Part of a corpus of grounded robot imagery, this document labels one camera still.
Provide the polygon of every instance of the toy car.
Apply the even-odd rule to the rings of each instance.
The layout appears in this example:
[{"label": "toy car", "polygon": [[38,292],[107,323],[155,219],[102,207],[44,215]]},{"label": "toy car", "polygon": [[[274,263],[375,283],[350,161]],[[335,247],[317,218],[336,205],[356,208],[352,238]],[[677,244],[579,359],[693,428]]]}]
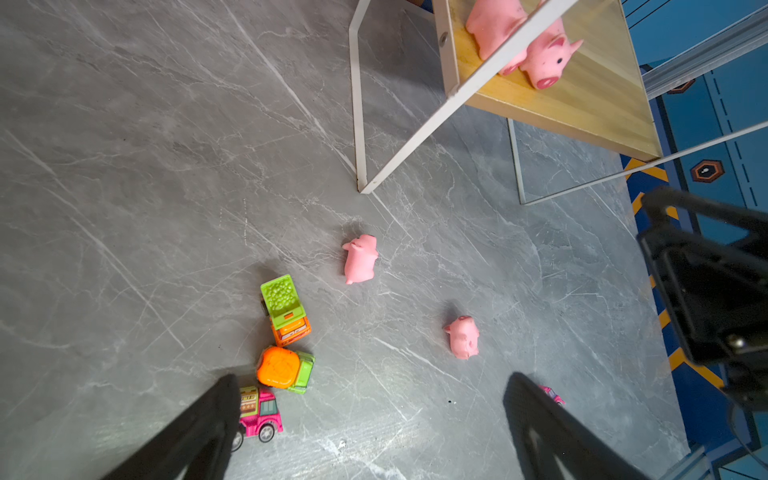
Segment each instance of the toy car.
[{"label": "toy car", "polygon": [[560,396],[557,393],[555,393],[553,389],[543,385],[539,385],[539,388],[544,390],[544,393],[546,393],[549,398],[553,399],[554,402],[557,403],[559,406],[565,406],[565,400],[560,398]]},{"label": "toy car", "polygon": [[232,443],[232,451],[243,445],[246,437],[258,436],[267,443],[283,431],[283,418],[277,410],[275,395],[266,389],[246,386],[240,389],[240,428]]},{"label": "toy car", "polygon": [[261,354],[256,377],[266,386],[303,395],[314,365],[315,357],[309,353],[271,346]]},{"label": "toy car", "polygon": [[312,332],[304,305],[299,300],[290,275],[261,285],[261,296],[270,313],[277,346],[287,346]]}]

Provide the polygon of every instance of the pig figurine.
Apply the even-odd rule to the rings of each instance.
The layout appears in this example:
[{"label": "pig figurine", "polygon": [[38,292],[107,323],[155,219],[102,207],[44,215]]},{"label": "pig figurine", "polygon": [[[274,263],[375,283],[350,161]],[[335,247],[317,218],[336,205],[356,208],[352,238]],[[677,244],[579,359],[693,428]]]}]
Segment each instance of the pig figurine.
[{"label": "pig figurine", "polygon": [[[546,0],[541,0],[541,7]],[[565,36],[563,19],[558,18],[544,33],[528,46],[528,57],[520,65],[520,70],[528,74],[528,79],[539,90],[550,88],[560,80],[563,69],[584,40],[573,43]]]},{"label": "pig figurine", "polygon": [[451,336],[451,351],[457,359],[467,360],[478,355],[478,337],[480,331],[475,325],[475,319],[470,316],[460,316],[445,328]]},{"label": "pig figurine", "polygon": [[371,280],[373,264],[379,258],[379,252],[376,251],[376,237],[360,235],[360,238],[344,243],[341,247],[349,252],[344,266],[346,284],[352,285]]},{"label": "pig figurine", "polygon": [[[486,60],[527,19],[520,0],[477,0],[466,26],[480,46],[480,58]],[[499,73],[511,74],[527,55],[521,51]]]}]

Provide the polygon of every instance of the wooden shelf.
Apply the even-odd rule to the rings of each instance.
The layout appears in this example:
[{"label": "wooden shelf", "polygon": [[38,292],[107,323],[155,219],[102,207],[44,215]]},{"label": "wooden shelf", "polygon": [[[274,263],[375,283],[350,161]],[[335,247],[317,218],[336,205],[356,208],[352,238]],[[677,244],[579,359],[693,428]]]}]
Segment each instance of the wooden shelf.
[{"label": "wooden shelf", "polygon": [[[521,0],[533,12],[538,0]],[[482,63],[464,24],[475,0],[435,0],[446,94]],[[661,157],[620,0],[580,0],[563,16],[571,41],[584,44],[554,86],[535,90],[519,70],[496,75],[468,105],[648,161]]]}]

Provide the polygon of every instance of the toy wheel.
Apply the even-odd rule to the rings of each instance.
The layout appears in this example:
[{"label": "toy wheel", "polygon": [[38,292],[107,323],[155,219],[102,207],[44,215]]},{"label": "toy wheel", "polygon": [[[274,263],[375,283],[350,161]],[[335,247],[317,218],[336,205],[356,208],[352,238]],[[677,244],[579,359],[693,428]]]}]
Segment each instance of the toy wheel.
[{"label": "toy wheel", "polygon": [[232,440],[232,453],[240,450],[240,447],[243,446],[243,440],[245,440],[245,427],[241,423],[237,433],[235,433],[235,438]]},{"label": "toy wheel", "polygon": [[269,423],[261,427],[261,430],[259,430],[259,440],[261,440],[264,443],[267,443],[268,441],[270,441],[274,436],[275,436],[275,427],[273,427]]}]

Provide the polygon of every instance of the screw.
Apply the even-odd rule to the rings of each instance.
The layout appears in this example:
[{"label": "screw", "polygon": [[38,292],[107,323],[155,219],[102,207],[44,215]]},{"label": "screw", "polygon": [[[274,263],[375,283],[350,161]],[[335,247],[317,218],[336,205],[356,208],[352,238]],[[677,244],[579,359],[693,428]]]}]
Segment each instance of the screw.
[{"label": "screw", "polygon": [[731,334],[726,340],[728,345],[732,346],[734,349],[742,349],[746,346],[746,340],[742,336]]}]

